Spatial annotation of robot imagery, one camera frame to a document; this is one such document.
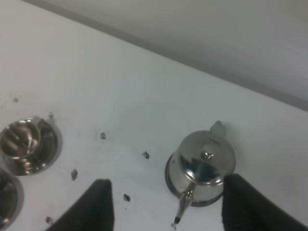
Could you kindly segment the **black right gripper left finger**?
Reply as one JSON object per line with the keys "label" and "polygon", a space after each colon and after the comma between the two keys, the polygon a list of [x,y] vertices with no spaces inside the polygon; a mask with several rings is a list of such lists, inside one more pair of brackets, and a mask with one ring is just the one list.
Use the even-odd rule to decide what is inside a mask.
{"label": "black right gripper left finger", "polygon": [[112,183],[98,179],[48,230],[112,231],[114,223]]}

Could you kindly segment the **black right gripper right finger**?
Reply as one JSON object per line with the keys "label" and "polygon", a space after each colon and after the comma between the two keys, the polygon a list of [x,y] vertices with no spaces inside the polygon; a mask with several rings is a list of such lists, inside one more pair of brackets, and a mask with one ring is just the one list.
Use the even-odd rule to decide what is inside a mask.
{"label": "black right gripper right finger", "polygon": [[222,223],[226,231],[306,231],[239,174],[224,177]]}

